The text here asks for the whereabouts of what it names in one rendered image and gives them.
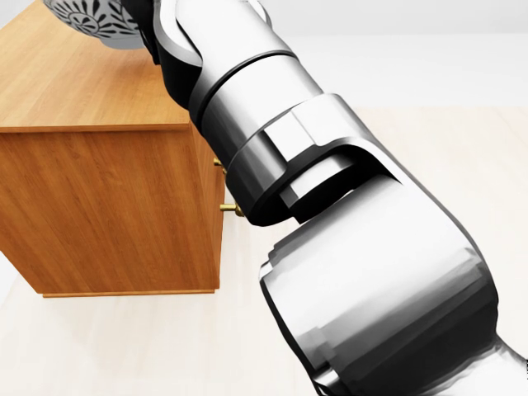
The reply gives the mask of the black white patterned bowl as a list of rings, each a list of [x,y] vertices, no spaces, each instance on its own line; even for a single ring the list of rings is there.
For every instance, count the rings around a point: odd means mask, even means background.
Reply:
[[[139,27],[121,0],[41,0],[70,28],[116,50],[144,47]]]

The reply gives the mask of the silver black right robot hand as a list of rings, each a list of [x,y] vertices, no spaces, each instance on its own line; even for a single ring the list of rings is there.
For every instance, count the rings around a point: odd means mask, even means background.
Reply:
[[[219,88],[261,59],[293,56],[257,0],[142,0],[135,20],[170,97],[201,117]]]

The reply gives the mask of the wooden cabinet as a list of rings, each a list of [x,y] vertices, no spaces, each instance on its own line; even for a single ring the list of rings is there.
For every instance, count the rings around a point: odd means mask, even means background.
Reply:
[[[145,49],[0,29],[0,252],[46,297],[219,288],[224,176]]]

